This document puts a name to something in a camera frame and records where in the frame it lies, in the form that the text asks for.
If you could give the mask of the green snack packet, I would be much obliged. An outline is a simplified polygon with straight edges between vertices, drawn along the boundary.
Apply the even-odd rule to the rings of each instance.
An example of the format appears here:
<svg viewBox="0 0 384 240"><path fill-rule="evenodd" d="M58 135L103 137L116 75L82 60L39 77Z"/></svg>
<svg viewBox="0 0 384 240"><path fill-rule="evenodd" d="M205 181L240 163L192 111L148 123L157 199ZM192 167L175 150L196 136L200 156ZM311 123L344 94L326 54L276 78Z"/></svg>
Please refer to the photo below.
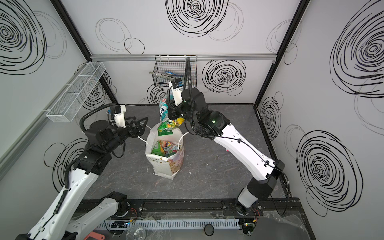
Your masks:
<svg viewBox="0 0 384 240"><path fill-rule="evenodd" d="M159 136L166 136L166 135L172 135L173 130L177 129L179 126L177 122L172 120L167 120L164 123L161 123L158 127L158 135Z"/></svg>

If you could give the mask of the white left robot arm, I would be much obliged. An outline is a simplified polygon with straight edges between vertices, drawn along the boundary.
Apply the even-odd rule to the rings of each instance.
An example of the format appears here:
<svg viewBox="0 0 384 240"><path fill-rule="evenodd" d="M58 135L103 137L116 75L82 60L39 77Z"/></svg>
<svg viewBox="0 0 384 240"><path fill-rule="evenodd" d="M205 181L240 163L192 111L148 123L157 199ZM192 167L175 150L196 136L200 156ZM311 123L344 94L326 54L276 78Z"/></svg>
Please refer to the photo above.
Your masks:
<svg viewBox="0 0 384 240"><path fill-rule="evenodd" d="M72 220L85 194L112 159L113 152L128 138L138 138L146 130L148 118L132 117L125 128L100 120L85 130L88 143L83 153L65 169L64 187L43 217L18 240L83 240L99 224L114 215L124 217L130 210L127 196L112 192L78 220Z"/></svg>

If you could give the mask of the yellow snack packet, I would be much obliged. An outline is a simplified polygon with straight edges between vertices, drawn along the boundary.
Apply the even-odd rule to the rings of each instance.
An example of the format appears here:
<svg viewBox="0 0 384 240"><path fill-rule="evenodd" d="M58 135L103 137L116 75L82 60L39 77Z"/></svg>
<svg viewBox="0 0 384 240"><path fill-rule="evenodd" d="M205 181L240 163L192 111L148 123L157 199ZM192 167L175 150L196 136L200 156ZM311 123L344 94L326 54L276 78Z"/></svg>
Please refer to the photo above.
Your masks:
<svg viewBox="0 0 384 240"><path fill-rule="evenodd" d="M184 123L184 121L185 121L184 118L177 118L175 120L172 120L172 127L179 128Z"/></svg>

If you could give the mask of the Fox's fruit candy packet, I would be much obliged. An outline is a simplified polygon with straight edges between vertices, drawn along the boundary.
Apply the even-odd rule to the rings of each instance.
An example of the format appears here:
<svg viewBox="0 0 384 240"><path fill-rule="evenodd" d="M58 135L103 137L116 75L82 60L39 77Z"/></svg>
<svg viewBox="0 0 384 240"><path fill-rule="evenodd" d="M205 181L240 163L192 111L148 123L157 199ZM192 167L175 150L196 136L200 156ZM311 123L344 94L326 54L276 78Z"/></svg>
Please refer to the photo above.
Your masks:
<svg viewBox="0 0 384 240"><path fill-rule="evenodd" d="M158 140L155 143L151 154L169 158L170 156L175 155L178 151L179 147L177 145L169 141Z"/></svg>

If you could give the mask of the white printed paper bag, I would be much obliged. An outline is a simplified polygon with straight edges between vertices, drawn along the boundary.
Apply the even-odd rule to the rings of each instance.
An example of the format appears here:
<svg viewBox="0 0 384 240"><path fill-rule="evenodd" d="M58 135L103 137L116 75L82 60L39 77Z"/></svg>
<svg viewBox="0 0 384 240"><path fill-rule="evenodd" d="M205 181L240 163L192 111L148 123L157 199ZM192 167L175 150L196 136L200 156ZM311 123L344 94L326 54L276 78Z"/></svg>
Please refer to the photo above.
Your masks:
<svg viewBox="0 0 384 240"><path fill-rule="evenodd" d="M150 128L150 133L144 140L145 155L156 176L173 180L183 165L185 134L180 129L173 129L167 134L160 133L160 125L158 123Z"/></svg>

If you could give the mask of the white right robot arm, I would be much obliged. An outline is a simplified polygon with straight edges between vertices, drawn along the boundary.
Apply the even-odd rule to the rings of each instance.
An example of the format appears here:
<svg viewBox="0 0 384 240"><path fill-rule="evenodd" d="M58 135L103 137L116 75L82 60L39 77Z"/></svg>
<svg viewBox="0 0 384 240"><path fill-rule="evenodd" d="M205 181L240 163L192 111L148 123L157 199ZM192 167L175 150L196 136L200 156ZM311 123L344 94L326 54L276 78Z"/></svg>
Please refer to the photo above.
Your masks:
<svg viewBox="0 0 384 240"><path fill-rule="evenodd" d="M221 112L211 111L197 88L175 90L169 87L166 103L171 120L185 119L195 135L224 147L252 174L252 179L237 197L239 213L246 215L257 201L268 199L283 174L285 164L282 161L264 155Z"/></svg>

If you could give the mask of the teal snack packet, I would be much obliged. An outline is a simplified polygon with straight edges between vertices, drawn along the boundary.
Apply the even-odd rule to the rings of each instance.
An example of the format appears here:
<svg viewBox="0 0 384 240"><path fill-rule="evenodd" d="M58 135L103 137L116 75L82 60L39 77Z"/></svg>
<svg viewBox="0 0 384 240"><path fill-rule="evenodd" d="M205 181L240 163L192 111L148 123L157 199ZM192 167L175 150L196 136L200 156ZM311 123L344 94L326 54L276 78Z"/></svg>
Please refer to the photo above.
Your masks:
<svg viewBox="0 0 384 240"><path fill-rule="evenodd" d="M159 109L160 109L160 121L161 123L168 122L170 120L169 115L168 115L168 105L167 105L167 99L164 98L160 101L159 104Z"/></svg>

